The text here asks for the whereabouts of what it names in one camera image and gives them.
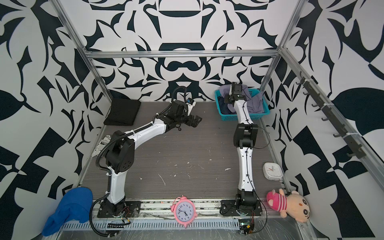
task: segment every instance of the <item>laundry basket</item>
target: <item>laundry basket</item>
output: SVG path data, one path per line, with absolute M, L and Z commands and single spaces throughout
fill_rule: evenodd
M 255 96 L 258 94 L 260 91 L 258 89 L 248 89 L 249 93 L 251 94 L 251 97 Z M 220 90 L 215 91 L 215 100 L 216 100 L 216 106 L 218 113 L 221 116 L 221 120 L 223 121 L 237 121 L 237 114 L 222 114 L 220 111 L 220 106 L 218 104 L 217 98 L 221 96 Z M 250 113 L 249 116 L 251 117 L 252 120 L 257 120 L 260 119 L 262 116 L 269 114 L 269 108 L 265 102 L 265 99 L 263 97 L 263 108 L 264 108 L 264 113 Z

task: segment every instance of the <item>black and white patterned wall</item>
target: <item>black and white patterned wall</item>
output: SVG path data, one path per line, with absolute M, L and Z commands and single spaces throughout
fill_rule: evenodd
M 41 233 L 110 107 L 47 0 L 0 3 L 1 239 Z
M 297 0 L 63 0 L 93 51 L 276 49 Z
M 289 51 L 383 159 L 384 2 L 309 0 Z M 314 100 L 279 62 L 263 117 L 293 189 L 311 206 L 319 239 L 382 239 L 384 193 Z
M 114 98 L 161 101 L 177 86 L 187 98 L 215 100 L 214 91 L 230 82 L 258 88 L 271 57 L 115 58 L 94 59 Z

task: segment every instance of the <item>wooden table surface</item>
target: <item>wooden table surface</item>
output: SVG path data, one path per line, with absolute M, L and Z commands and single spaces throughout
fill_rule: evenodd
M 144 102 L 133 126 L 106 126 L 103 135 L 122 132 L 147 124 L 168 103 Z M 234 198 L 239 182 L 239 159 L 233 145 L 237 121 L 222 121 L 216 103 L 196 103 L 192 115 L 203 118 L 198 127 L 182 125 L 182 131 L 172 129 L 143 143 L 135 150 L 135 161 L 125 182 L 126 198 L 171 199 L 181 195 L 188 198 Z M 259 130 L 256 146 L 265 146 Z M 278 190 L 279 181 L 264 178 L 262 166 L 272 162 L 268 148 L 254 149 L 253 180 L 259 197 Z M 107 176 L 92 160 L 82 186 L 92 190 L 93 198 L 102 197 L 107 190 Z

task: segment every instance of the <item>clock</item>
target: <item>clock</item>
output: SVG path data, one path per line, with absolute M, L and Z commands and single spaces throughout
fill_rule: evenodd
M 178 197 L 175 201 L 177 199 L 180 199 L 180 201 L 176 204 L 172 204 L 170 211 L 175 215 L 176 221 L 187 228 L 187 225 L 193 222 L 195 217 L 197 217 L 195 205 L 185 196 Z
M 281 180 L 283 171 L 280 166 L 273 162 L 266 162 L 263 166 L 264 177 L 269 180 Z

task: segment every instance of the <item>stuffed toy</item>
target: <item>stuffed toy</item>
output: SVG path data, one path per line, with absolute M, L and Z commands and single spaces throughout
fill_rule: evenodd
M 282 189 L 279 193 L 272 190 L 266 195 L 268 205 L 275 211 L 280 212 L 280 216 L 285 218 L 287 214 L 293 217 L 298 222 L 306 222 L 310 218 L 310 207 L 303 196 L 297 191 L 292 191 L 292 194 L 285 196 Z

